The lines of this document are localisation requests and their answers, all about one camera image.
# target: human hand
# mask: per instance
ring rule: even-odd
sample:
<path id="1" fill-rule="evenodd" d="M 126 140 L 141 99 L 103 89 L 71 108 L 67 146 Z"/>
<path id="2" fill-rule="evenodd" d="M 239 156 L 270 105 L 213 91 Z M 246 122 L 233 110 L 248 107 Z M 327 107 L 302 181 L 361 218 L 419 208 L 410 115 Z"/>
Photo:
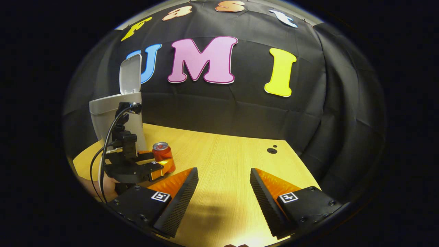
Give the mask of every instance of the human hand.
<path id="1" fill-rule="evenodd" d="M 112 196 L 117 196 L 117 193 L 115 191 L 116 188 L 116 183 L 119 183 L 119 181 L 117 181 L 114 178 L 111 178 L 107 175 L 107 173 L 104 172 L 104 182 L 103 182 L 103 186 L 104 186 L 104 194 L 107 197 L 112 197 Z"/>

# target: white trash can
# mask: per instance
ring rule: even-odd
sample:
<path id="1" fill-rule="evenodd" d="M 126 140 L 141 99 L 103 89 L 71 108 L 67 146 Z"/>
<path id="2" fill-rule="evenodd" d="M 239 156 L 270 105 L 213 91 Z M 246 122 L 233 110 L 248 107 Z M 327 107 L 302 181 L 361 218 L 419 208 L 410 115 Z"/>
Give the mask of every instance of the white trash can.
<path id="1" fill-rule="evenodd" d="M 104 146 L 108 130 L 116 117 L 116 111 L 120 102 L 142 102 L 140 92 L 140 66 L 142 56 L 136 54 L 123 61 L 119 71 L 120 94 L 92 100 L 89 103 L 91 121 L 98 140 Z M 147 151 L 145 134 L 143 132 L 142 115 L 128 113 L 129 119 L 125 124 L 125 130 L 137 135 L 137 152 Z"/>
<path id="2" fill-rule="evenodd" d="M 89 103 L 94 132 L 102 146 L 104 146 L 108 130 L 116 117 L 116 110 L 119 108 L 120 102 L 142 102 L 142 93 L 117 94 L 92 100 Z M 134 113 L 128 114 L 130 117 L 128 122 L 124 125 L 125 129 L 137 135 L 137 151 L 147 151 L 148 146 L 146 145 L 145 134 L 143 132 L 142 115 Z"/>

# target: trash can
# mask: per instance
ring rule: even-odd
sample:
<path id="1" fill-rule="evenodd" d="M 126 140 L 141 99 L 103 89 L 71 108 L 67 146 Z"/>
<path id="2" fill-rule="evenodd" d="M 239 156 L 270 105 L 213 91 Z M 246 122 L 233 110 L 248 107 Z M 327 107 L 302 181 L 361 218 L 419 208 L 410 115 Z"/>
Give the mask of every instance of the trash can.
<path id="1" fill-rule="evenodd" d="M 117 94 L 92 100 L 89 103 L 94 132 L 102 146 L 104 146 L 108 130 L 115 119 L 116 110 L 118 109 L 120 102 L 142 102 L 142 93 Z M 148 146 L 146 145 L 145 134 L 143 132 L 142 115 L 134 113 L 128 114 L 130 117 L 125 124 L 125 129 L 132 134 L 137 135 L 137 151 L 147 151 Z"/>

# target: black textured finger pad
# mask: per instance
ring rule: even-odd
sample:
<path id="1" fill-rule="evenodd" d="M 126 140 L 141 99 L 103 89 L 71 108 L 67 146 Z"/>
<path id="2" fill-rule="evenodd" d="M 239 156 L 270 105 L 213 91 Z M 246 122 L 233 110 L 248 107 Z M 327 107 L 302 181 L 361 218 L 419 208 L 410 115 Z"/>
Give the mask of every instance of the black textured finger pad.
<path id="1" fill-rule="evenodd" d="M 175 198 L 155 222 L 154 228 L 164 237 L 175 237 L 181 219 L 186 212 L 198 184 L 198 170 L 194 167 L 175 195 Z"/>
<path id="2" fill-rule="evenodd" d="M 258 172 L 254 168 L 250 170 L 250 184 L 252 185 L 253 192 L 258 200 L 262 214 L 267 221 L 271 235 L 277 237 L 277 239 L 281 239 L 292 234 L 290 223 L 273 200 L 270 192 L 267 190 L 262 179 L 259 177 Z"/>

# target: black fabric backdrop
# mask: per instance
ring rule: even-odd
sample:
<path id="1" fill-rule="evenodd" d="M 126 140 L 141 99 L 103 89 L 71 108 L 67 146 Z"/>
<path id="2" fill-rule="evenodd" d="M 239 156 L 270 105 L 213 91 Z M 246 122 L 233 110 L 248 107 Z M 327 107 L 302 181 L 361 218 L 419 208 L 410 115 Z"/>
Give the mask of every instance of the black fabric backdrop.
<path id="1" fill-rule="evenodd" d="M 163 22 L 168 12 L 192 13 Z M 88 103 L 119 93 L 119 66 L 132 51 L 162 44 L 152 78 L 142 84 L 143 122 L 216 134 L 286 140 L 322 190 L 340 201 L 354 200 L 373 178 L 385 142 L 385 106 L 378 78 L 366 57 L 337 30 L 281 23 L 270 6 L 245 2 L 238 13 L 215 11 L 217 1 L 196 1 L 157 12 L 123 42 L 130 27 L 111 31 L 84 58 L 71 80 L 64 106 L 67 156 L 72 160 L 97 141 Z M 187 80 L 171 84 L 172 42 L 191 38 L 199 50 L 217 36 L 233 36 L 231 73 L 218 85 Z M 268 94 L 273 68 L 270 48 L 297 57 L 288 98 Z"/>

